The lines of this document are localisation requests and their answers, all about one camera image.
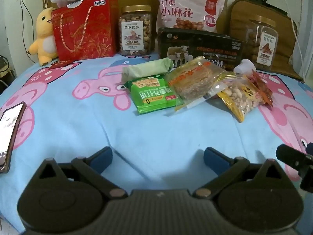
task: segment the yellow plush toy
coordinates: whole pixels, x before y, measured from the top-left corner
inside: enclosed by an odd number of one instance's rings
[[[58,57],[52,27],[53,10],[55,8],[47,8],[39,14],[36,21],[37,39],[28,50],[31,55],[38,54],[40,66]]]

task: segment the black box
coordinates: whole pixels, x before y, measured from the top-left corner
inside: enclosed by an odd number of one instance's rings
[[[204,56],[219,67],[233,71],[241,62],[243,42],[207,31],[167,27],[158,30],[158,47],[160,58],[171,58],[175,67]]]

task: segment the peppa pig print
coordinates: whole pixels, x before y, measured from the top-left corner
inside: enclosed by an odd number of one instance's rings
[[[259,106],[259,110],[271,130],[284,144],[306,153],[306,146],[313,142],[313,119],[299,104],[285,83],[278,77],[259,73],[261,79],[273,91],[273,107]],[[285,166],[285,171],[293,181],[300,177],[295,169]]]
[[[306,94],[313,99],[313,90],[304,83],[298,82],[298,85],[306,92]]]
[[[112,97],[113,105],[121,111],[128,110],[131,106],[131,100],[128,96],[127,88],[121,83],[122,69],[125,66],[131,66],[143,62],[149,62],[149,59],[123,59],[115,61],[110,67],[101,70],[97,79],[83,80],[73,90],[73,96],[76,99],[86,99],[93,94]]]
[[[45,93],[48,84],[60,78],[66,72],[75,68],[79,64],[81,64],[81,62],[74,62],[66,67],[52,70],[49,70],[49,68],[40,68],[29,78],[20,90],[15,92],[3,104],[0,110],[0,117],[5,110],[21,103],[22,101],[27,105],[18,127],[13,149],[22,145],[32,133],[35,125],[35,115],[31,105]]]

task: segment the plastic jar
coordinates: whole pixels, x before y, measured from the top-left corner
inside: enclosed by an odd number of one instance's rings
[[[276,22],[258,15],[251,15],[247,24],[245,57],[258,70],[270,71],[278,42]]]
[[[119,54],[148,55],[151,53],[151,6],[133,5],[122,8],[119,20]]]

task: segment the snack bag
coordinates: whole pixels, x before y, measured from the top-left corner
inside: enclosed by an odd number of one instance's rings
[[[166,57],[159,60],[144,62],[137,65],[126,66],[122,69],[122,82],[149,77],[157,74],[165,74],[174,67],[173,61]]]
[[[262,96],[263,100],[271,107],[273,107],[272,99],[273,92],[263,82],[258,73],[254,71],[252,75],[249,77],[249,80],[259,89],[260,95]]]
[[[246,76],[232,81],[227,89],[217,95],[240,122],[244,121],[248,112],[265,103],[258,88]]]
[[[130,90],[131,98],[139,114],[176,105],[175,94],[160,75],[131,80],[125,86]]]
[[[216,64],[199,56],[165,75],[165,80],[177,97],[175,111],[191,108],[227,88],[222,80],[236,77]]]
[[[225,0],[159,0],[156,31],[161,27],[215,31]]]

